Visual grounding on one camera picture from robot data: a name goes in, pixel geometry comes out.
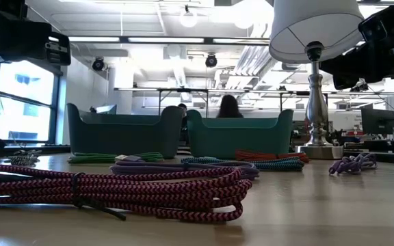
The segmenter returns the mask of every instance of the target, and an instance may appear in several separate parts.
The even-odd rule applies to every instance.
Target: teal storage bin
[[[160,152],[165,159],[177,153],[182,113],[171,106],[162,115],[105,115],[67,104],[71,152],[140,154]]]
[[[235,159],[236,150],[288,153],[293,111],[278,118],[203,119],[196,110],[187,112],[189,143],[194,157]]]

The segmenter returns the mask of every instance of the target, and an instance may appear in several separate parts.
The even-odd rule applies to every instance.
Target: dark hair
[[[232,95],[225,95],[222,99],[217,118],[242,118],[239,112],[237,99]]]

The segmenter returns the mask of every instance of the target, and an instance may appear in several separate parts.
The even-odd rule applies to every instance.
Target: table lamp
[[[361,41],[358,24],[363,20],[356,0],[274,1],[270,54],[280,62],[312,65],[306,108],[311,138],[298,147],[298,152],[305,152],[312,159],[343,156],[343,147],[335,147],[325,139],[328,107],[321,92],[319,62],[332,59]]]

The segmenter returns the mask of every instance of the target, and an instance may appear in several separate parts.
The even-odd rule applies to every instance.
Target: lamp shade
[[[305,48],[314,41],[324,50],[320,61],[335,58],[363,37],[356,0],[275,0],[270,54],[281,62],[309,63]]]

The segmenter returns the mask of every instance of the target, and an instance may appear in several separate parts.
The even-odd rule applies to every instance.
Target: black camera
[[[48,23],[27,20],[27,11],[25,0],[0,0],[0,63],[37,59],[70,65],[68,37]]]
[[[394,79],[394,5],[364,20],[358,30],[364,44],[320,64],[333,75],[338,90],[354,87],[360,79],[366,83]]]
[[[209,54],[208,58],[206,58],[206,67],[208,68],[215,68],[217,66],[217,58],[214,54]]]
[[[104,63],[104,57],[95,57],[95,61],[92,63],[92,69],[100,72],[107,69],[107,64]]]

